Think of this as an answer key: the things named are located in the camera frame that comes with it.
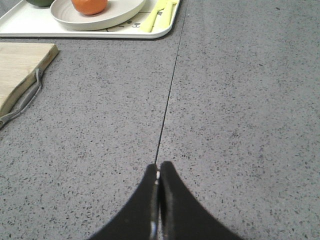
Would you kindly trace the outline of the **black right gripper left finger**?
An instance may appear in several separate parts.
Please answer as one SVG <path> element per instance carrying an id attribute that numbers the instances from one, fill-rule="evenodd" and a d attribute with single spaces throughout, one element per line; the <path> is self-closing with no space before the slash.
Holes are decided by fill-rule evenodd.
<path id="1" fill-rule="evenodd" d="M 149 164 L 137 189 L 91 240 L 156 240 L 159 226 L 159 171 Z"/>

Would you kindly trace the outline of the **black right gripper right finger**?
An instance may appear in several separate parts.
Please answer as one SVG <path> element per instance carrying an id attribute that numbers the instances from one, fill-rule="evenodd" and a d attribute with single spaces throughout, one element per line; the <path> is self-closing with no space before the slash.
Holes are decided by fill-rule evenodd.
<path id="1" fill-rule="evenodd" d="M 160 208 L 165 240 L 241 239 L 197 201 L 170 161 L 160 167 Z"/>

